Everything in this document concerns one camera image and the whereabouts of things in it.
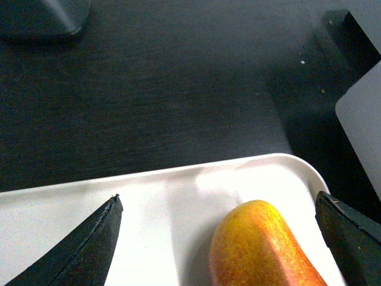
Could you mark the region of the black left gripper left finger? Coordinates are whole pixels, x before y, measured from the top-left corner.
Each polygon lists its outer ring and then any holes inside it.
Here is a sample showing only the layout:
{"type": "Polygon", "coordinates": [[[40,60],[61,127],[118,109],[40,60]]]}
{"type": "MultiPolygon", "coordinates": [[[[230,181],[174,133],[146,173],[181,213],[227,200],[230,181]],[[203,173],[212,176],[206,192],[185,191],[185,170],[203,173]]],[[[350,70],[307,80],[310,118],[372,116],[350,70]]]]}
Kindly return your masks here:
{"type": "Polygon", "coordinates": [[[118,194],[1,200],[1,285],[104,285],[123,205],[118,194]]]}

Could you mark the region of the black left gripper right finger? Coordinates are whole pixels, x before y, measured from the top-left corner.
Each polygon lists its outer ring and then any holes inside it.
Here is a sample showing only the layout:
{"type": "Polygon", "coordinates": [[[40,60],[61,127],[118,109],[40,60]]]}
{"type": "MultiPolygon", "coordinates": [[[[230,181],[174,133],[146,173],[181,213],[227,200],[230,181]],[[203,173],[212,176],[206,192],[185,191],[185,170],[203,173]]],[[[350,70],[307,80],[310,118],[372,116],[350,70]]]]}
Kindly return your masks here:
{"type": "Polygon", "coordinates": [[[380,224],[334,196],[317,194],[316,221],[347,285],[380,285],[380,224]]]}

